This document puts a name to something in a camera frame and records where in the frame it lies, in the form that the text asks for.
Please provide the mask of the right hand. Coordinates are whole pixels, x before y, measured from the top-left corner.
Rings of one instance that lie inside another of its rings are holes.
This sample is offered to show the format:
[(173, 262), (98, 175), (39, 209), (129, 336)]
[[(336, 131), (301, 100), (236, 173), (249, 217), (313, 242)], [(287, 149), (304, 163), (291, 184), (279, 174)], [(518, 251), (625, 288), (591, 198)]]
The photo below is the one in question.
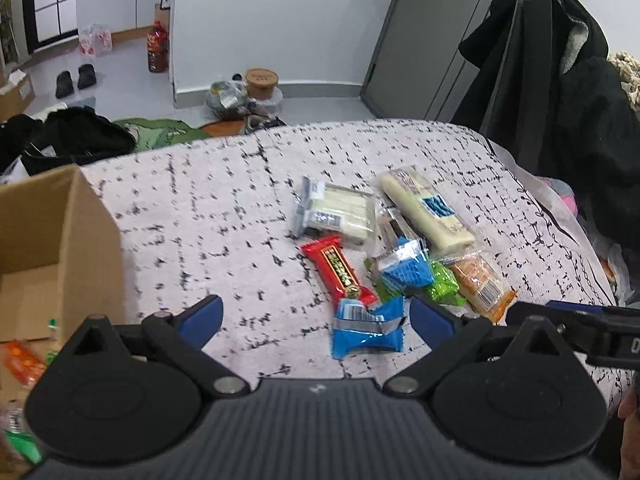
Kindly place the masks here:
[(617, 410), (624, 421), (623, 441), (620, 447), (620, 480), (640, 478), (640, 418), (639, 396), (629, 390)]

